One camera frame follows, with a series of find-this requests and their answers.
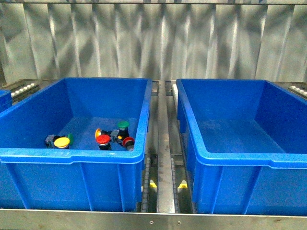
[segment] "metal shelf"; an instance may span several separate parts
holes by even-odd
[[[52,81],[36,82],[40,88]],[[0,229],[208,229],[298,230],[307,229],[307,217],[194,214],[189,174],[184,167],[177,122],[174,81],[154,81],[151,101],[143,197],[137,213],[0,209]],[[282,87],[304,85],[280,82]],[[151,181],[158,190],[150,186]],[[187,188],[178,189],[182,181]]]
[[[192,4],[307,4],[307,0],[0,0],[5,3],[192,3]]]

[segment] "yellow push button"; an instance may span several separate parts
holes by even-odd
[[[59,149],[64,149],[69,145],[70,141],[71,140],[69,140],[69,138],[58,138],[54,142],[54,146],[58,147]]]

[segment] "stainless steel wall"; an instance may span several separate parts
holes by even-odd
[[[307,81],[306,5],[0,3],[0,23],[7,82]]]

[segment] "yellow marker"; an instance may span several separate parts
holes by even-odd
[[[156,185],[155,183],[152,182],[152,183],[150,183],[150,187],[151,187],[151,188],[156,188],[157,185]]]
[[[187,184],[180,184],[178,188],[188,188]]]
[[[54,142],[54,146],[58,147],[59,149],[65,149],[70,142],[71,140],[69,140],[69,138],[58,138]]]
[[[101,129],[96,129],[96,132],[95,132],[95,139],[97,138],[97,137],[99,137],[101,135]]]

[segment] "plastic bin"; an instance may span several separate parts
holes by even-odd
[[[62,79],[0,114],[0,207],[135,211],[152,81]],[[100,151],[95,130],[130,122],[133,151]],[[46,149],[50,134],[74,135],[69,149]]]
[[[198,213],[307,215],[307,101],[263,80],[177,80]]]
[[[11,91],[0,90],[0,113],[12,106]]]

